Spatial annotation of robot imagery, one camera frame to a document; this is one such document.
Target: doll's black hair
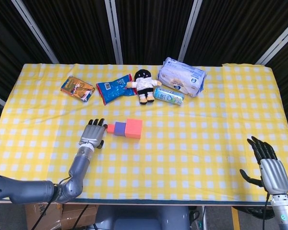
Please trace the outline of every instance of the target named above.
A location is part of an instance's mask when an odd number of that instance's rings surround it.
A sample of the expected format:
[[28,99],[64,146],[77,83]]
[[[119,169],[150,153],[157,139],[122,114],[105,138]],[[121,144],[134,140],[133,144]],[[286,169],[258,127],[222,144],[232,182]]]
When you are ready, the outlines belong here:
[[140,69],[137,71],[134,75],[134,80],[137,80],[138,78],[150,78],[152,74],[146,70],[146,69]]

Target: wet wipes package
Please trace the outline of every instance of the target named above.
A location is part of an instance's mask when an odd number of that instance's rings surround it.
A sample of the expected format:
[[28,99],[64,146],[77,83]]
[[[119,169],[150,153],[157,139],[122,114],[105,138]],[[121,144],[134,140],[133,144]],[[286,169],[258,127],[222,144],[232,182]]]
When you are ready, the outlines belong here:
[[132,81],[131,74],[110,82],[97,83],[96,87],[104,102],[104,105],[118,98],[119,96],[136,95],[136,89],[128,89],[127,82]]
[[158,80],[184,94],[196,97],[204,89],[206,72],[171,58],[164,61]]

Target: doll's white shirt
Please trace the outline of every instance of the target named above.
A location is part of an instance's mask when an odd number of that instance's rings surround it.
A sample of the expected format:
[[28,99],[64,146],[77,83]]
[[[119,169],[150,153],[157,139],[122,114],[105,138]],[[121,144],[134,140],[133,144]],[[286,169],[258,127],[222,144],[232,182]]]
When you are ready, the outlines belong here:
[[132,82],[132,87],[136,88],[137,91],[153,88],[158,85],[157,80],[153,80],[152,78],[137,78],[137,80]]

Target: blue and white can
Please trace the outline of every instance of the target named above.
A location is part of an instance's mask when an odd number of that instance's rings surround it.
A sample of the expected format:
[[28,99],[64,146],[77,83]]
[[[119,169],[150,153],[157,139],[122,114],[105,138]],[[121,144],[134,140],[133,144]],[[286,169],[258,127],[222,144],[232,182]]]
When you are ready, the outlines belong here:
[[155,88],[154,97],[158,100],[181,105],[184,99],[184,94],[157,87]]

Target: snack bag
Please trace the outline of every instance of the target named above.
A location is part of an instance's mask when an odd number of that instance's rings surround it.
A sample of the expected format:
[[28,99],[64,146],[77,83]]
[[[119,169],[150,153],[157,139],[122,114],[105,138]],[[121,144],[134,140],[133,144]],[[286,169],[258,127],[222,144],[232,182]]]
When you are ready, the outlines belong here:
[[97,83],[96,87],[104,102],[104,105],[118,98],[119,96],[133,96],[136,95],[136,89],[128,89],[127,82],[132,81],[131,74],[116,79],[111,82]]

